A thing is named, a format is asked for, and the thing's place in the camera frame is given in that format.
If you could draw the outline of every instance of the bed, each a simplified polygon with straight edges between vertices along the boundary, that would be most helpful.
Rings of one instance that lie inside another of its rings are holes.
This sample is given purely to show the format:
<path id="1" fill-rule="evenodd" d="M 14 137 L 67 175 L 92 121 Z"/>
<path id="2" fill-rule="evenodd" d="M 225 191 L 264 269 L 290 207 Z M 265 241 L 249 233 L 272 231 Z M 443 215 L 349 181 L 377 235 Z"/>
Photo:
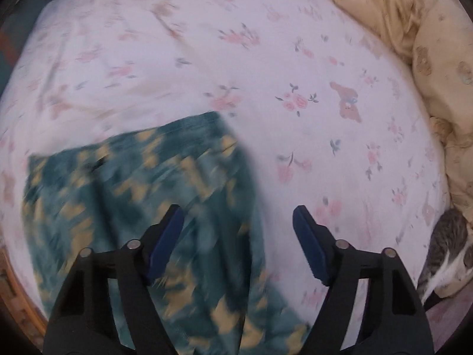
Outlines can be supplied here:
<path id="1" fill-rule="evenodd" d="M 0 101 L 2 233 L 34 305 L 28 157 L 208 111 L 245 150 L 269 278 L 303 321 L 326 289 L 292 231 L 299 204 L 358 249 L 395 248 L 417 282 L 449 205 L 443 151 L 408 66 L 331 0 L 53 0 Z"/>

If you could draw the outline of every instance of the pink flower print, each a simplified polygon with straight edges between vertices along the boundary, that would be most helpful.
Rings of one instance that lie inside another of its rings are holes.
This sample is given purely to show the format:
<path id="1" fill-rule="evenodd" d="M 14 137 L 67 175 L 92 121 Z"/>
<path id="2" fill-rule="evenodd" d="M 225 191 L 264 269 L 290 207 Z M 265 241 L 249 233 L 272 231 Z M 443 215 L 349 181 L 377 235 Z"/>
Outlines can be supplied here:
<path id="1" fill-rule="evenodd" d="M 167 33 L 175 40 L 180 40 L 182 38 L 181 33 L 176 29 L 167 28 Z"/>
<path id="2" fill-rule="evenodd" d="M 230 34 L 225 34 L 220 36 L 223 41 L 228 42 L 229 44 L 243 44 L 244 37 L 242 34 L 232 32 Z"/>
<path id="3" fill-rule="evenodd" d="M 371 169 L 372 166 L 375 165 L 375 168 L 378 170 L 378 172 L 380 172 L 383 169 L 383 167 L 379 163 L 379 158 L 381 156 L 381 153 L 379 151 L 380 150 L 379 145 L 377 145 L 374 142 L 371 142 L 369 145 L 366 145 L 366 147 L 368 148 L 367 156 L 368 156 L 368 162 L 370 163 L 370 166 L 366 170 L 365 174 L 368 177 L 368 180 L 371 181 L 371 176 L 373 175 L 373 170 Z"/>
<path id="4" fill-rule="evenodd" d="M 341 201 L 332 200 L 328 203 L 328 212 L 332 217 L 339 217 L 341 213 Z"/>
<path id="5" fill-rule="evenodd" d="M 396 205 L 405 205 L 405 204 L 406 204 L 406 196 L 405 196 L 405 194 L 403 194 L 402 192 L 400 192 L 399 189 L 398 189 L 397 192 L 394 193 L 393 202 L 394 202 L 394 204 L 396 204 Z"/>
<path id="6" fill-rule="evenodd" d="M 426 157 L 429 161 L 434 161 L 434 160 L 435 160 L 435 150 L 434 150 L 434 148 L 432 147 L 432 145 L 430 145 L 429 147 L 425 148 L 425 157 Z"/>
<path id="7" fill-rule="evenodd" d="M 309 5 L 308 7 L 298 7 L 298 8 L 299 8 L 299 12 L 311 17 L 313 20 L 315 21 L 322 20 L 322 15 L 312 5 Z"/>
<path id="8" fill-rule="evenodd" d="M 76 60 L 80 61 L 81 63 L 91 62 L 92 60 L 95 60 L 96 58 L 99 57 L 100 51 L 101 51 L 101 47 L 96 46 L 92 51 L 81 52 L 79 57 L 76 58 Z"/>
<path id="9" fill-rule="evenodd" d="M 375 80 L 371 76 L 366 76 L 365 77 L 365 83 L 366 84 L 373 85 L 374 82 L 375 82 Z"/>
<path id="10" fill-rule="evenodd" d="M 66 103 L 64 101 L 60 101 L 58 103 L 52 104 L 51 105 L 51 111 L 52 111 L 53 120 L 56 120 L 59 117 L 59 115 L 61 114 L 61 112 L 67 111 L 71 108 L 72 108 L 72 105 L 70 105 L 69 103 Z"/>
<path id="11" fill-rule="evenodd" d="M 301 304 L 316 308 L 320 303 L 325 300 L 326 294 L 326 291 L 319 291 L 317 289 L 315 289 L 313 293 L 308 293 L 307 291 L 305 291 Z"/>
<path id="12" fill-rule="evenodd" d="M 314 58 L 314 53 L 313 51 L 310 51 L 307 48 L 302 49 L 302 53 L 306 55 L 308 58 L 313 59 Z"/>
<path id="13" fill-rule="evenodd" d="M 403 129 L 396 125 L 396 120 L 394 117 L 391 117 L 391 122 L 388 123 L 387 130 L 390 131 L 394 135 L 394 141 L 403 142 L 404 140 L 404 133 Z"/>
<path id="14" fill-rule="evenodd" d="M 391 83 L 394 99 L 399 100 L 401 96 L 401 89 L 399 87 L 399 82 L 394 78 L 387 78 L 387 79 Z"/>
<path id="15" fill-rule="evenodd" d="M 3 171 L 1 175 L 3 177 L 3 183 L 4 183 L 3 201 L 13 207 L 13 205 L 15 204 L 15 197 L 14 197 L 15 176 L 5 171 Z"/>
<path id="16" fill-rule="evenodd" d="M 233 94 L 233 92 L 238 89 L 237 87 L 220 85 L 219 89 L 218 96 L 214 96 L 212 93 L 208 92 L 204 93 L 204 96 L 212 98 L 210 105 L 215 111 L 232 111 L 237 107 L 237 104 L 242 101 L 240 96 Z M 236 114 L 230 112 L 229 115 L 235 116 Z"/>
<path id="17" fill-rule="evenodd" d="M 392 190 L 393 198 L 392 201 L 394 204 L 403 206 L 406 204 L 407 198 L 407 186 L 405 184 L 404 178 L 402 179 L 403 187 L 401 189 L 397 188 L 396 190 Z"/>
<path id="18" fill-rule="evenodd" d="M 375 164 L 378 161 L 378 155 L 376 154 L 376 152 L 369 151 L 368 160 L 370 161 L 370 164 Z"/>
<path id="19" fill-rule="evenodd" d="M 135 34 L 131 30 L 127 30 L 125 33 L 118 36 L 118 40 L 126 41 L 126 40 L 138 40 L 138 35 Z"/>
<path id="20" fill-rule="evenodd" d="M 287 20 L 289 18 L 287 14 L 276 12 L 273 7 L 267 7 L 266 5 L 264 5 L 264 7 L 268 11 L 266 17 L 268 17 L 268 20 L 271 22 L 278 22 L 279 20 Z"/>
<path id="21" fill-rule="evenodd" d="M 278 178 L 281 183 L 287 183 L 292 180 L 294 171 L 290 166 L 278 165 Z"/>
<path id="22" fill-rule="evenodd" d="M 174 11 L 178 9 L 179 7 L 176 7 L 175 5 L 171 4 L 170 0 L 161 0 L 159 3 L 153 4 L 151 12 L 157 19 L 160 19 L 162 16 L 172 16 L 174 14 Z"/>
<path id="23" fill-rule="evenodd" d="M 31 84 L 28 85 L 28 91 L 30 92 L 36 91 L 36 89 L 38 89 L 39 87 L 39 82 L 40 82 L 40 79 L 38 78 L 36 80 L 33 80 Z"/>
<path id="24" fill-rule="evenodd" d="M 329 200 L 326 196 L 322 198 L 322 205 L 315 209 L 315 221 L 326 227 L 340 216 L 343 204 L 340 200 Z"/>
<path id="25" fill-rule="evenodd" d="M 296 106 L 294 105 L 293 102 L 291 101 L 285 101 L 282 106 L 286 108 L 288 111 L 294 111 Z"/>
<path id="26" fill-rule="evenodd" d="M 21 160 L 21 170 L 26 172 L 28 169 L 29 149 L 26 151 L 25 156 Z"/>
<path id="27" fill-rule="evenodd" d="M 293 167 L 301 168 L 306 173 L 312 170 L 312 161 L 309 159 L 299 161 L 294 157 L 294 152 L 292 152 L 289 156 L 277 155 L 277 160 L 280 162 L 280 164 L 278 164 L 278 176 L 282 183 L 292 180 L 292 177 L 294 176 Z"/>
<path id="28" fill-rule="evenodd" d="M 66 67 L 67 67 L 67 60 L 59 60 L 59 61 L 56 61 L 54 64 L 53 64 L 53 69 L 54 70 L 65 70 Z"/>
<path id="29" fill-rule="evenodd" d="M 312 171 L 312 161 L 310 160 L 304 160 L 301 164 L 300 164 L 301 168 L 306 171 L 306 172 L 310 172 Z"/>
<path id="30" fill-rule="evenodd" d="M 318 224 L 322 224 L 322 219 L 328 220 L 328 219 L 326 219 L 326 216 L 327 216 L 327 207 L 326 206 L 316 208 L 316 210 L 315 210 L 315 221 Z"/>
<path id="31" fill-rule="evenodd" d="M 108 20 L 105 22 L 105 27 L 110 28 L 113 26 L 117 21 L 124 21 L 125 18 L 118 13 L 112 13 L 108 16 Z"/>
<path id="32" fill-rule="evenodd" d="M 234 4 L 235 0 L 213 0 L 218 6 L 224 8 L 225 10 L 231 12 L 233 8 L 237 8 Z"/>
<path id="33" fill-rule="evenodd" d="M 415 178 L 420 179 L 420 178 L 423 178 L 424 176 L 425 176 L 425 166 L 423 165 L 422 167 L 420 167 L 420 171 L 416 172 Z"/>
<path id="34" fill-rule="evenodd" d="M 240 101 L 239 96 L 223 96 L 214 98 L 211 105 L 216 111 L 228 111 L 235 109 Z"/>
<path id="35" fill-rule="evenodd" d="M 299 93 L 294 93 L 294 91 L 297 91 L 299 89 L 299 86 L 294 85 L 294 84 L 289 84 L 291 87 L 291 92 L 286 92 L 283 96 L 283 98 L 276 96 L 276 99 L 279 101 L 282 101 L 282 106 L 286 108 L 288 111 L 293 112 L 297 108 L 301 109 L 306 109 L 309 102 L 311 101 L 312 103 L 318 103 L 319 101 L 316 100 L 315 98 L 317 97 L 317 94 L 311 94 L 309 99 L 306 99 L 302 94 Z M 297 110 L 296 112 L 297 117 L 300 117 L 300 111 Z"/>
<path id="36" fill-rule="evenodd" d="M 242 24 L 242 26 L 243 30 L 240 33 L 236 33 L 234 30 L 231 30 L 230 33 L 225 33 L 220 30 L 219 32 L 222 35 L 219 38 L 230 44 L 242 45 L 246 49 L 259 45 L 260 38 L 258 33 L 254 30 L 250 30 L 245 24 Z"/>
<path id="37" fill-rule="evenodd" d="M 67 111 L 72 108 L 71 104 L 64 101 L 64 94 L 67 88 L 67 84 L 61 85 L 58 89 L 58 92 L 53 93 L 48 99 L 53 120 L 56 120 L 61 114 L 61 112 Z"/>
<path id="38" fill-rule="evenodd" d="M 178 36 L 187 31 L 187 24 L 185 22 L 173 22 L 171 24 L 171 31 L 176 33 Z"/>
<path id="39" fill-rule="evenodd" d="M 411 133 L 417 131 L 416 123 L 417 123 L 417 121 L 418 121 L 419 119 L 420 119 L 420 116 L 417 116 L 417 118 L 416 118 L 416 119 L 414 120 L 414 122 L 412 123 L 412 126 L 411 126 Z"/>
<path id="40" fill-rule="evenodd" d="M 108 77 L 125 77 L 128 76 L 133 71 L 133 61 L 127 61 L 123 67 L 113 67 L 112 71 L 108 74 Z"/>
<path id="41" fill-rule="evenodd" d="M 293 95 L 293 100 L 294 100 L 294 103 L 299 107 L 299 108 L 307 108 L 307 104 L 309 103 L 309 101 L 302 95 L 298 94 L 298 93 L 295 93 Z"/>
<path id="42" fill-rule="evenodd" d="M 314 58 L 314 53 L 311 50 L 304 47 L 304 42 L 302 41 L 301 37 L 297 38 L 296 42 L 294 43 L 294 47 L 295 47 L 296 52 L 302 51 L 302 54 L 307 56 L 308 58 L 310 59 Z"/>

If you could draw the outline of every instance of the wrinkled sheet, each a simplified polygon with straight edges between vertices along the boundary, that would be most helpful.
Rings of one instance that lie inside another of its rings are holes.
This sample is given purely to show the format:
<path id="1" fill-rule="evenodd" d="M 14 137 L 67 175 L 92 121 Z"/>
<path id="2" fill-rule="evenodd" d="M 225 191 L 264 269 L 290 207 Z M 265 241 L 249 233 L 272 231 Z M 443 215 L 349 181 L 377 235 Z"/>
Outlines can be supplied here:
<path id="1" fill-rule="evenodd" d="M 0 102 L 1 224 L 40 305 L 21 221 L 27 160 L 219 111 L 249 158 L 269 279 L 312 323 L 326 288 L 293 233 L 400 254 L 413 280 L 449 203 L 408 67 L 331 0 L 54 0 Z M 361 283 L 345 344 L 363 312 Z"/>
<path id="2" fill-rule="evenodd" d="M 367 25 L 407 63 L 423 96 L 430 127 L 445 146 L 446 174 L 452 205 L 473 222 L 473 23 L 465 10 L 452 0 L 334 0 L 361 23 Z M 445 298 L 458 293 L 473 274 L 467 275 L 463 261 L 453 281 L 435 292 Z M 471 305 L 473 298 L 462 293 L 459 305 Z M 439 348 L 445 341 L 445 322 L 455 328 L 464 315 L 462 308 L 448 311 L 437 306 L 431 316 Z M 452 318 L 457 317 L 456 324 Z"/>

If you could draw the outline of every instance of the blue gripper pad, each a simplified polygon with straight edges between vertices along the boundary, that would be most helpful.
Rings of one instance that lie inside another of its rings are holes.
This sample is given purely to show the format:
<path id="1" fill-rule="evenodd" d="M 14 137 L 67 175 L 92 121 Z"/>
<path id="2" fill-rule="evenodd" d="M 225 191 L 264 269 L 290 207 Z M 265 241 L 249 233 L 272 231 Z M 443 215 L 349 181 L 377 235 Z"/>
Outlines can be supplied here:
<path id="1" fill-rule="evenodd" d="M 167 262 L 177 244 L 184 225 L 184 212 L 179 206 L 171 206 L 160 222 L 162 233 L 150 255 L 150 264 L 146 277 L 150 283 L 164 274 Z"/>
<path id="2" fill-rule="evenodd" d="M 315 222 L 303 205 L 294 209 L 292 226 L 312 274 L 324 285 L 330 286 L 336 275 L 333 268 L 335 238 L 327 227 Z"/>

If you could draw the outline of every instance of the white fur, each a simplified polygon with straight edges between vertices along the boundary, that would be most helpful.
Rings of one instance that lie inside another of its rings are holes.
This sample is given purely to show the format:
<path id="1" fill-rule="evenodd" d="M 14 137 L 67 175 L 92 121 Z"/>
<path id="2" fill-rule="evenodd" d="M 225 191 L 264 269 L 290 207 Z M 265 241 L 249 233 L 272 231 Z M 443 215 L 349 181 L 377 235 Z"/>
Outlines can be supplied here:
<path id="1" fill-rule="evenodd" d="M 455 279 L 462 280 L 470 276 L 470 274 L 473 272 L 473 268 L 466 269 L 463 263 L 463 258 L 465 256 L 467 248 L 472 244 L 473 238 L 471 234 L 469 234 L 465 246 L 450 264 L 448 263 L 450 258 L 450 251 L 447 252 L 442 265 L 440 266 L 436 274 L 432 276 L 431 279 L 427 282 L 427 288 L 425 289 L 425 293 L 420 299 L 422 304 L 425 303 L 427 298 L 437 287 L 447 286 Z"/>

